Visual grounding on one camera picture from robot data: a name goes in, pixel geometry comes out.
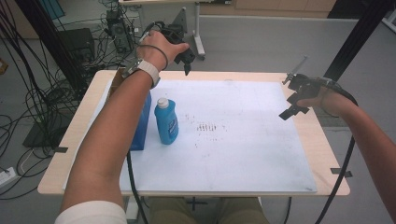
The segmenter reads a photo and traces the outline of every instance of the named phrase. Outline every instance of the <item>blue container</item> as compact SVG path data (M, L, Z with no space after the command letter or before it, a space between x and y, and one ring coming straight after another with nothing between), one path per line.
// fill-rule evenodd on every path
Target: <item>blue container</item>
M154 114L157 119L158 132L161 142L165 145L172 144L178 134L175 102L166 98L160 98L155 106Z
M149 110L151 108L151 94L148 92L145 104L142 112L140 113L139 122L137 123L136 132L134 133L134 139L129 147L129 150L143 150L145 148L146 133L148 130L149 123Z

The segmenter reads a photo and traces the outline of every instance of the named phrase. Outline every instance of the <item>forearm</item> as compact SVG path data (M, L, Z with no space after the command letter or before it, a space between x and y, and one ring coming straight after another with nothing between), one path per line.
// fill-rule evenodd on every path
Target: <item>forearm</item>
M120 194L120 170L151 84L151 77L138 71L128 77L105 104L78 151L62 210L92 200L113 201L114 194ZM79 196L67 197L69 193ZM116 198L113 202L120 204L121 196Z
M340 114L361 150L375 186L396 221L396 146L360 108L349 105Z

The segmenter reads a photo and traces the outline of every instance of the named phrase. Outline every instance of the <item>right arm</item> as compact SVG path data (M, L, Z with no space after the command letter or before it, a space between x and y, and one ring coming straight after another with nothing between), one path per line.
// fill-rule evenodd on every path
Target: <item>right arm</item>
M299 106L320 106L349 126L361 150L382 202L396 222L396 145L358 106L346 97L322 89L317 98L300 100Z

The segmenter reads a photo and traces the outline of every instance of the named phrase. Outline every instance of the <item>black pole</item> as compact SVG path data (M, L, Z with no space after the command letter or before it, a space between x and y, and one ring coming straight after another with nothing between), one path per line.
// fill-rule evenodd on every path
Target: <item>black pole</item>
M88 84L82 76L84 71L68 53L58 36L52 19L41 6L40 0L15 0L15 2L64 73L64 76L76 92L77 98L79 100L82 99L88 89Z
M382 21L393 0L373 0L338 51L324 77L337 81Z

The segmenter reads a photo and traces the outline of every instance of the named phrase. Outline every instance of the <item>bottle label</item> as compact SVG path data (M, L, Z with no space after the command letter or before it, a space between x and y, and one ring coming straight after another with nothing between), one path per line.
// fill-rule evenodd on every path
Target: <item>bottle label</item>
M169 128L168 128L168 132L169 132L169 138L174 138L177 135L177 131L178 131L178 126L177 126L177 117L175 117L172 122L169 123Z

